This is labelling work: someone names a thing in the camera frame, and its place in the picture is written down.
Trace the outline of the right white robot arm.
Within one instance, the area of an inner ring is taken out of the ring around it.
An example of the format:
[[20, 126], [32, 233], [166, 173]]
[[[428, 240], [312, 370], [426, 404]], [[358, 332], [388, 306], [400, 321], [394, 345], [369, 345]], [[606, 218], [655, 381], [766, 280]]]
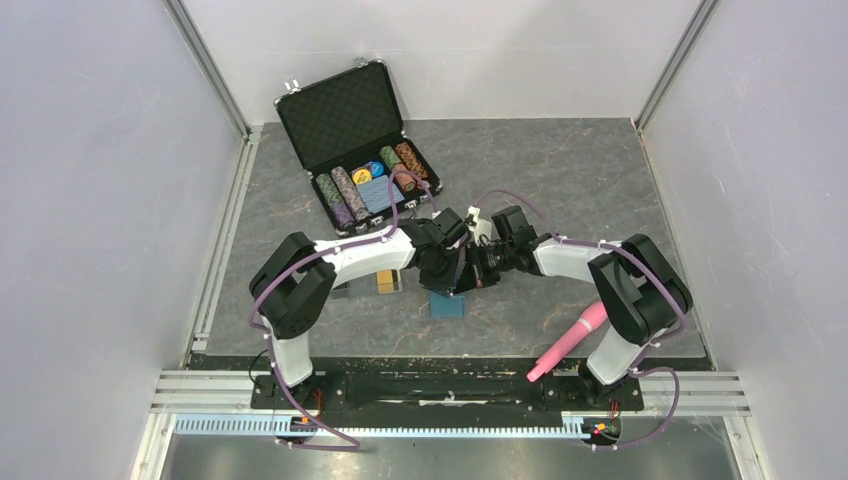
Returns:
[[489, 221], [471, 206], [466, 222], [472, 241], [457, 281], [459, 292], [489, 287], [512, 270], [595, 286], [610, 325], [579, 369], [578, 396], [591, 408], [612, 401], [645, 350], [678, 332], [694, 305], [688, 286], [646, 235], [587, 242], [538, 234], [518, 206], [497, 212]]

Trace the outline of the clear card box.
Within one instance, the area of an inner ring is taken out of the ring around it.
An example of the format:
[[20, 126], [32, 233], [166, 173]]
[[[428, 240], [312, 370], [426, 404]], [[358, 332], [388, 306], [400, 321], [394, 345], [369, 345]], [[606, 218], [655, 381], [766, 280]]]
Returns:
[[369, 276], [360, 277], [339, 284], [331, 290], [329, 298], [331, 300], [338, 300], [369, 297], [376, 295], [387, 294], [379, 294], [377, 292], [376, 273], [374, 273]]

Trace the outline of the blue leather card holder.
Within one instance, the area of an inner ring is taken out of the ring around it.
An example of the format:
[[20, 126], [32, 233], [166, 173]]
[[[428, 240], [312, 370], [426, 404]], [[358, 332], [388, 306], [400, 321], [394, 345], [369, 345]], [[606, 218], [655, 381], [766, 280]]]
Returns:
[[432, 319], [458, 319], [466, 315], [464, 294], [444, 295], [429, 291], [429, 311]]

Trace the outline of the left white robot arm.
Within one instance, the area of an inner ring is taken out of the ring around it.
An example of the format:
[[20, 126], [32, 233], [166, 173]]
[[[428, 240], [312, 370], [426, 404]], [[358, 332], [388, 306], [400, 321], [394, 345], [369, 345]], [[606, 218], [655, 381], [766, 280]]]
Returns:
[[451, 290], [466, 222], [446, 208], [433, 218], [395, 219], [391, 225], [348, 240], [313, 241], [287, 236], [249, 283], [248, 323], [269, 346], [275, 392], [290, 407], [314, 394], [309, 331], [333, 289], [383, 270], [416, 268], [425, 288]]

